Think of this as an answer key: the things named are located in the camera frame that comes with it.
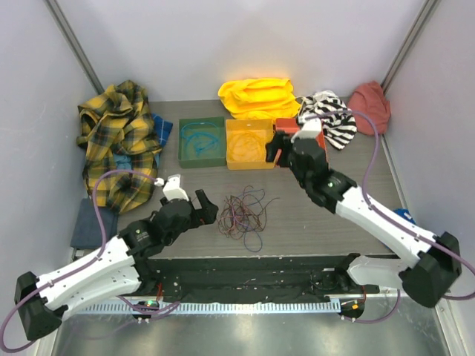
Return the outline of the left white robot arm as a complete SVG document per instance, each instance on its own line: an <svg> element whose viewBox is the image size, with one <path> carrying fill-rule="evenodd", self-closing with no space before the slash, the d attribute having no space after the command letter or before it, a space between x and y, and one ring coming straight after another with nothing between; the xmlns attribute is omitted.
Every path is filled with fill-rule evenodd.
<svg viewBox="0 0 475 356"><path fill-rule="evenodd" d="M129 223L104 247L48 274L20 275L14 302L27 340L49 335L77 312L109 297L153 294L158 278L148 258L182 233L216 221L218 207L204 191L195 193L200 208L190 200L162 198L159 210Z"/></svg>

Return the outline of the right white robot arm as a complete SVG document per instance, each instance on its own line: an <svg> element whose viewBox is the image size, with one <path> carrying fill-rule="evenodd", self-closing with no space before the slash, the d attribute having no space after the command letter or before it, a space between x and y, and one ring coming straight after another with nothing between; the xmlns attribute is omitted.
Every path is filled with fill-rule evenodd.
<svg viewBox="0 0 475 356"><path fill-rule="evenodd" d="M357 256L335 274L342 292L360 285L384 286L401 289L419 305L433 308L462 273L454 235L437 236L365 196L360 185L329 166L326 151L315 139L293 139L279 131L266 144L266 161L288 167L313 203L363 228L397 256Z"/></svg>

